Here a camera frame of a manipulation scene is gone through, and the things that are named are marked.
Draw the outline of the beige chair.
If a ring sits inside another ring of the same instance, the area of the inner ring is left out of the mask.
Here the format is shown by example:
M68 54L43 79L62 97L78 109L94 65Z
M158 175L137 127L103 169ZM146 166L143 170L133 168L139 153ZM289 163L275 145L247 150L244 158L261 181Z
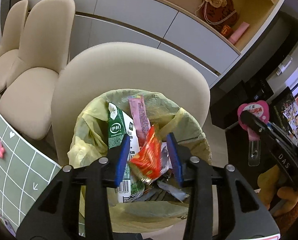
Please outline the beige chair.
M75 12L74 0L41 0L29 12L20 38L0 114L33 140L43 139L51 127L51 101L69 62Z
M61 71L51 103L58 161L67 153L77 116L95 97L114 89L160 92L187 110L200 125L210 106L206 79L192 65L163 50L136 43L109 42L74 57Z
M7 87L7 79L18 56L20 37L28 15L28 0L15 3L7 14L0 42L0 94Z

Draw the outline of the wooden shelf cabinet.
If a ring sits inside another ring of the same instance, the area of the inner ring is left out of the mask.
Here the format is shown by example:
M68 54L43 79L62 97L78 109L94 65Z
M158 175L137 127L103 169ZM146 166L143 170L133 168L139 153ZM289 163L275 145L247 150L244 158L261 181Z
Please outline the wooden shelf cabinet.
M33 7L41 0L28 0ZM214 86L259 39L285 0L232 0L248 28L229 41L205 18L202 0L74 0L71 56L106 42L138 43L187 61Z

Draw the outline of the pink snack wrapper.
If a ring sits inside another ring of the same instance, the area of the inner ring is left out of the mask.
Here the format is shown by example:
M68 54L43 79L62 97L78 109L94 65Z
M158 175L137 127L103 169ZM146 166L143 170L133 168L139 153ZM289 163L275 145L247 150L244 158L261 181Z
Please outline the pink snack wrapper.
M130 112L134 121L139 146L142 147L150 130L151 124L146 115L146 106L142 95L128 98Z

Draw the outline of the dark red gift bag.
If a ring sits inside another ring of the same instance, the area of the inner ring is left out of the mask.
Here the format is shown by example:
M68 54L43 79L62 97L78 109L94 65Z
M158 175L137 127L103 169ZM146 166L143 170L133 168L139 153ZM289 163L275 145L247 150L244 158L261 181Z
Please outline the dark red gift bag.
M233 0L202 0L195 15L217 30L225 25L232 27L238 21Z

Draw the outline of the beige chair middle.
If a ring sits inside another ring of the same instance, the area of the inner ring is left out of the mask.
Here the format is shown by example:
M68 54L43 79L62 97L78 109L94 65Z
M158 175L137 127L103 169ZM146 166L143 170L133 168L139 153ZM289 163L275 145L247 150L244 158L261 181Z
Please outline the beige chair middle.
M43 139L51 127L51 101L69 62L75 12L74 0L41 0L29 12L20 38L0 114L33 140Z

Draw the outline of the green grid tablecloth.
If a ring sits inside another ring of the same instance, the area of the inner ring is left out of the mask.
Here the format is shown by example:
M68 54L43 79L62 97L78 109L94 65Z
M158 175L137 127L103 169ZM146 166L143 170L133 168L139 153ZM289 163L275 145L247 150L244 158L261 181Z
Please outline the green grid tablecloth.
M60 166L17 133L0 114L0 215L16 231Z

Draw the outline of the green white milk carton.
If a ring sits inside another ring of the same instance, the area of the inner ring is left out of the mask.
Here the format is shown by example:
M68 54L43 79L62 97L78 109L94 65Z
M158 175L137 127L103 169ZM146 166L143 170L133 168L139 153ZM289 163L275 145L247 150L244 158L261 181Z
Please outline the green white milk carton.
M140 150L133 119L113 103L108 103L108 147L119 146L124 135L130 139L130 150L127 160L132 159ZM123 178L116 189L120 203L130 203L140 198L144 192L144 184L131 171L129 164L125 165Z

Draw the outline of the red orange snack wrapper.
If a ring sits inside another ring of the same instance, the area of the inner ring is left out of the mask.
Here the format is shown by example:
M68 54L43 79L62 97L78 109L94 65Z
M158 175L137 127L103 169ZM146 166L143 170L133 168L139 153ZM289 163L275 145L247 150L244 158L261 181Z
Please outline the red orange snack wrapper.
M143 147L130 159L128 165L133 174L146 185L160 177L161 140L156 125L151 126Z

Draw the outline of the trash bin yellow bag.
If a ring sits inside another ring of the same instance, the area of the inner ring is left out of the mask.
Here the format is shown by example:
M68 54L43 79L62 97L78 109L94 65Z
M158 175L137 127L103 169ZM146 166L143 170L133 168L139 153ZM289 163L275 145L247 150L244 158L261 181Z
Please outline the trash bin yellow bag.
M211 163L211 150L197 120L161 93L118 89L94 98L78 115L69 163L90 165L119 146L125 134L130 152L123 179L108 190L111 225L117 233L146 233L186 218L190 191L178 189L166 137Z

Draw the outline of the beige chair far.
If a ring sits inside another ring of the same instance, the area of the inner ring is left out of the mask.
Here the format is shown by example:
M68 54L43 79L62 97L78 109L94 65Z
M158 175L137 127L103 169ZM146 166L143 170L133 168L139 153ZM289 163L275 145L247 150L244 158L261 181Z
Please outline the beige chair far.
M28 15L28 0L15 3L7 14L0 42L0 94L7 87L7 79L18 56L20 37Z

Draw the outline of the beige chair near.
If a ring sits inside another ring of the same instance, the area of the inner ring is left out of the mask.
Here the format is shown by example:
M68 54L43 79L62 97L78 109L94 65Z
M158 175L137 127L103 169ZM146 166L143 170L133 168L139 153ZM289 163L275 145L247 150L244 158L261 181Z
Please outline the beige chair near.
M58 161L67 153L77 116L95 97L114 89L160 92L187 110L200 125L210 106L206 79L192 65L163 50L136 43L109 42L74 57L61 71L51 103Z

